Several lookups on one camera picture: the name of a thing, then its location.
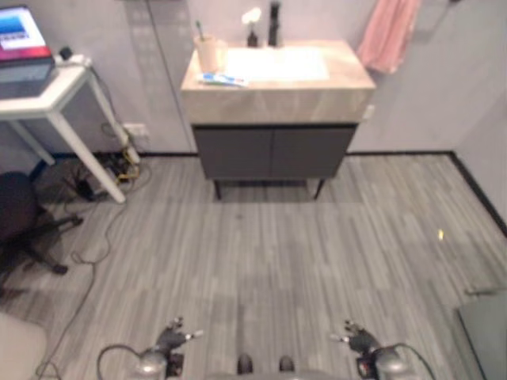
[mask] gray wood-look floor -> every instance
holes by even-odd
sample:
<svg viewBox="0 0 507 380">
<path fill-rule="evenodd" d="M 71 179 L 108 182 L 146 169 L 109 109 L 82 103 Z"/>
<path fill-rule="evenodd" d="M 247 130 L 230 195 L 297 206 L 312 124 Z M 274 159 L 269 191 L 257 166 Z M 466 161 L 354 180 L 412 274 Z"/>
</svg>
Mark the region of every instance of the gray wood-look floor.
<svg viewBox="0 0 507 380">
<path fill-rule="evenodd" d="M 259 372 L 289 354 L 298 368 L 358 378 L 355 356 L 327 339 L 346 318 L 386 344 L 412 344 L 438 379 L 478 378 L 455 308 L 473 300 L 467 288 L 505 285 L 507 241 L 446 157 L 348 157 L 316 202 L 289 185 L 225 187 L 217 202 L 198 159 L 143 162 L 151 181 L 128 196 L 111 256 L 54 358 L 66 380 L 95 378 L 104 345 L 144 349 L 178 315 L 205 330 L 184 349 L 188 380 L 234 371 L 240 352 Z M 59 178 L 74 164 L 38 180 L 57 217 L 68 198 Z M 90 281 L 71 252 L 103 254 L 121 208 L 100 203 L 55 242 L 50 252 L 71 266 L 64 277 L 35 265 L 7 280 L 0 310 L 42 325 L 49 351 Z M 132 359 L 112 353 L 106 378 L 125 378 L 125 367 Z"/>
</svg>

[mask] toothpaste tube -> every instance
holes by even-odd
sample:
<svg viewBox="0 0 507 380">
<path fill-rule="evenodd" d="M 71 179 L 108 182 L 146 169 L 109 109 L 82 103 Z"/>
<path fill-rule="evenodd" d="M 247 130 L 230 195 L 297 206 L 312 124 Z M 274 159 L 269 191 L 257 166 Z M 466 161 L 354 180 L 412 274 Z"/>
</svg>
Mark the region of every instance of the toothpaste tube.
<svg viewBox="0 0 507 380">
<path fill-rule="evenodd" d="M 224 74 L 202 73 L 197 76 L 197 80 L 207 85 L 247 87 L 248 82 L 245 79 L 230 77 Z"/>
</svg>

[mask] baseboard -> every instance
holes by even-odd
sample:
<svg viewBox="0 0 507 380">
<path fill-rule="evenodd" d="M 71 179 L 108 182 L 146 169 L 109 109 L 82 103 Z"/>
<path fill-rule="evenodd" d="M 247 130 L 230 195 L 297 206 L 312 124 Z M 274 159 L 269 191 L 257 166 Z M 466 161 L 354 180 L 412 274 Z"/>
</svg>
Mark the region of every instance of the baseboard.
<svg viewBox="0 0 507 380">
<path fill-rule="evenodd" d="M 118 154 L 120 155 L 120 152 L 94 152 L 95 154 Z M 76 153 L 51 153 L 51 155 L 55 159 L 68 159 L 68 158 L 78 158 Z M 139 153 L 140 157 L 197 157 L 197 152 L 142 152 Z"/>
<path fill-rule="evenodd" d="M 33 182 L 36 178 L 38 178 L 42 174 L 46 166 L 48 166 L 48 164 L 40 160 L 39 163 L 35 165 L 35 168 L 33 168 L 29 174 L 30 181 Z"/>
<path fill-rule="evenodd" d="M 199 157 L 197 152 L 177 152 L 177 153 L 169 153 L 169 152 L 144 152 L 139 153 L 141 157 Z"/>
<path fill-rule="evenodd" d="M 347 152 L 347 156 L 425 156 L 449 155 L 452 150 L 367 150 Z"/>
<path fill-rule="evenodd" d="M 507 224 L 505 220 L 498 214 L 497 209 L 491 203 L 488 196 L 484 193 L 484 191 L 479 186 L 478 182 L 475 180 L 474 176 L 470 173 L 465 164 L 459 159 L 455 152 L 451 152 L 449 154 L 452 163 L 458 169 L 459 173 L 463 176 L 463 179 L 467 182 L 470 189 L 474 192 L 475 196 L 477 196 L 478 200 L 482 203 L 486 211 L 490 214 L 491 218 L 494 220 L 495 224 L 498 226 L 500 231 L 507 238 Z"/>
</svg>

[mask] desk leg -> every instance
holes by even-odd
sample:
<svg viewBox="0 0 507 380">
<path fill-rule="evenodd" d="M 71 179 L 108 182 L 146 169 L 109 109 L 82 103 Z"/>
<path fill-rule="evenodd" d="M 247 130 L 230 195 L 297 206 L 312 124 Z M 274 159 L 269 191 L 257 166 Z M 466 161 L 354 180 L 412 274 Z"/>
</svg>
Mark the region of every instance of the desk leg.
<svg viewBox="0 0 507 380">
<path fill-rule="evenodd" d="M 102 186 L 118 203 L 125 201 L 125 196 L 120 188 L 115 184 L 114 180 L 108 175 L 99 161 L 93 156 L 92 152 L 86 147 L 84 142 L 74 132 L 70 124 L 60 112 L 48 113 L 48 120 L 53 127 L 62 136 L 63 140 L 72 148 L 72 150 L 81 158 L 81 161 L 92 172 L 92 174 L 101 182 Z"/>
<path fill-rule="evenodd" d="M 325 182 L 326 182 L 326 180 L 320 180 L 318 182 L 317 192 L 314 195 L 314 200 L 316 200 L 318 198 L 318 195 L 320 194 L 320 191 L 322 190 L 322 187 L 324 186 Z"/>
<path fill-rule="evenodd" d="M 111 125 L 111 128 L 114 131 L 116 137 L 118 137 L 118 139 L 120 140 L 121 146 L 123 148 L 128 148 L 128 155 L 131 158 L 131 160 L 133 160 L 135 164 L 139 164 L 141 160 L 139 158 L 139 155 L 137 154 L 137 151 L 129 143 L 127 132 L 125 132 L 123 127 L 117 123 L 114 111 L 111 108 L 111 104 L 109 103 L 108 98 L 105 97 L 104 92 L 99 86 L 98 81 L 93 75 L 93 73 L 90 75 L 88 83 L 90 84 L 90 88 L 92 89 L 93 95 L 95 95 L 98 104 L 101 106 L 105 118 L 109 121 L 109 125 Z"/>
<path fill-rule="evenodd" d="M 35 140 L 32 134 L 26 129 L 26 127 L 21 124 L 17 120 L 10 120 L 10 126 L 14 129 L 14 131 L 27 143 L 37 154 L 39 157 L 44 160 L 48 165 L 54 165 L 55 159 L 51 156 L 51 154 L 45 150 L 40 143 Z"/>
</svg>

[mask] bathroom vanity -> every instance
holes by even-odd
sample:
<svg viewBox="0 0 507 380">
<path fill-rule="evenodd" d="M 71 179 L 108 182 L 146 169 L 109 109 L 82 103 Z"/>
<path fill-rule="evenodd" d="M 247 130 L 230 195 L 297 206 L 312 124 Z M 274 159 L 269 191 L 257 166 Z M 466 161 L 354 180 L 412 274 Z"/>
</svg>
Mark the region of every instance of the bathroom vanity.
<svg viewBox="0 0 507 380">
<path fill-rule="evenodd" d="M 181 93 L 204 174 L 215 182 L 334 177 L 375 85 L 344 41 L 229 47 L 226 74 L 245 88 L 197 80 L 196 52 Z"/>
</svg>

